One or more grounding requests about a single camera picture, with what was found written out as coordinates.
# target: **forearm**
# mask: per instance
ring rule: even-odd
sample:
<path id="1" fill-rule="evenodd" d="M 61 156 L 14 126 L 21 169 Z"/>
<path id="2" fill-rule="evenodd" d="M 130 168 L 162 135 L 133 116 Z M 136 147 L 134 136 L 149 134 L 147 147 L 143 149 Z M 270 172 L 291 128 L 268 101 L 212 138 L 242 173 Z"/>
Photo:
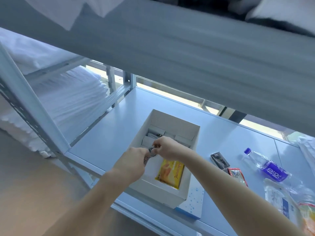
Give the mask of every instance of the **forearm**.
<path id="1" fill-rule="evenodd" d="M 303 235 L 272 205 L 192 150 L 181 161 L 239 236 Z"/>
<path id="2" fill-rule="evenodd" d="M 100 218 L 128 185 L 114 170 L 106 172 L 88 194 L 44 236 L 93 235 Z"/>

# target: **open box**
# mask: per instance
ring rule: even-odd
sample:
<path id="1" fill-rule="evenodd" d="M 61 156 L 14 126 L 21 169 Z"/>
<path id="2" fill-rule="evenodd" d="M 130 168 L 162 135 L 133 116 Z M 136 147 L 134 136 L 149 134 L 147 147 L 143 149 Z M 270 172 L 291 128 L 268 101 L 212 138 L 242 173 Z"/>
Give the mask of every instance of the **open box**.
<path id="1" fill-rule="evenodd" d="M 148 133 L 154 133 L 171 137 L 195 150 L 199 129 L 200 126 L 154 109 L 136 134 L 130 147 L 150 147 L 154 139 L 150 141 L 145 136 Z M 155 179 L 162 162 L 163 158 L 160 155 L 149 159 L 143 176 L 130 187 L 174 209 L 187 199 L 191 172 L 184 167 L 179 189 L 176 189 Z"/>

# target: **person's left arm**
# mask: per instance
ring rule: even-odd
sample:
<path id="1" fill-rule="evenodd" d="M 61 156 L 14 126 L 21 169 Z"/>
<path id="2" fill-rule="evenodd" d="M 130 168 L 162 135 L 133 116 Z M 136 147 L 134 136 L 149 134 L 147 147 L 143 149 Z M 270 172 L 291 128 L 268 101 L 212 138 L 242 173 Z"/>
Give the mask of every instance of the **person's left arm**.
<path id="1" fill-rule="evenodd" d="M 88 194 L 63 215 L 43 236 L 93 235 L 115 199 L 144 173 L 145 148 L 130 148 Z"/>

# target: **blue label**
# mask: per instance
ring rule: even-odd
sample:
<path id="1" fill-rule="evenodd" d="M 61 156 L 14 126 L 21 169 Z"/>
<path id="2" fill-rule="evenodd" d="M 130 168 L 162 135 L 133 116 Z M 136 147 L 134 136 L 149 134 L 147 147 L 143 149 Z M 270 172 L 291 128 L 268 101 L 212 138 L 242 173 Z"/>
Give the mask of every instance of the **blue label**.
<path id="1" fill-rule="evenodd" d="M 279 167 L 273 161 L 270 161 L 270 163 L 262 171 L 269 175 L 276 182 L 281 182 L 285 180 L 289 175 L 284 169 Z"/>
<path id="2" fill-rule="evenodd" d="M 282 211 L 283 211 L 283 215 L 286 216 L 288 219 L 290 219 L 289 203 L 284 198 L 282 198 Z"/>

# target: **purple bottle cap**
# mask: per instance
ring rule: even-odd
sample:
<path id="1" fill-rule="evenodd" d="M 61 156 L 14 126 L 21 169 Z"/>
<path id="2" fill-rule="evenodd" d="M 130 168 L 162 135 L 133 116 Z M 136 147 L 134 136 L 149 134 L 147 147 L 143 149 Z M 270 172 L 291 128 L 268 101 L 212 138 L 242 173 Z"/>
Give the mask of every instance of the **purple bottle cap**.
<path id="1" fill-rule="evenodd" d="M 244 153 L 245 153 L 246 155 L 248 155 L 251 151 L 252 151 L 252 150 L 251 150 L 250 148 L 247 148 L 247 149 L 244 151 Z"/>

